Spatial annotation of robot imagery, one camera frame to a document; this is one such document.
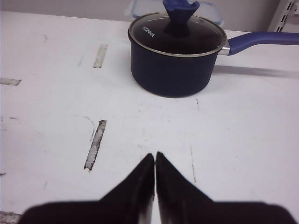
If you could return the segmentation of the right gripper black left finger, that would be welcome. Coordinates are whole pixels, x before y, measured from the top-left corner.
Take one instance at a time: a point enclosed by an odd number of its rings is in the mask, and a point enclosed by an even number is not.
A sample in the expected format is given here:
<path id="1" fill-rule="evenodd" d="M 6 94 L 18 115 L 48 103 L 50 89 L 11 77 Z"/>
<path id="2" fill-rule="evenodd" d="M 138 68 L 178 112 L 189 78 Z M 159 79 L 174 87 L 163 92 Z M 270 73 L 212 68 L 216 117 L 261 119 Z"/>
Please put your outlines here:
<path id="1" fill-rule="evenodd" d="M 154 197 L 154 158 L 147 154 L 132 172 L 96 201 L 52 202 L 25 211 L 20 224 L 149 224 Z"/>

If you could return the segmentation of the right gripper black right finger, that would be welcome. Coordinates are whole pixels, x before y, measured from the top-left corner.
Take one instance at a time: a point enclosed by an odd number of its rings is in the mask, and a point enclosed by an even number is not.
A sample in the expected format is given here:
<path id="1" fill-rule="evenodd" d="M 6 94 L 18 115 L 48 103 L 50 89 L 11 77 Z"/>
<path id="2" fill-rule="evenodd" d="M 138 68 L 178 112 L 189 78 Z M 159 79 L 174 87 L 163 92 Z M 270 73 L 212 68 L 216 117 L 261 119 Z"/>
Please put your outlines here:
<path id="1" fill-rule="evenodd" d="M 156 154 L 156 185 L 163 224 L 295 224 L 282 206 L 253 201 L 214 201 Z"/>

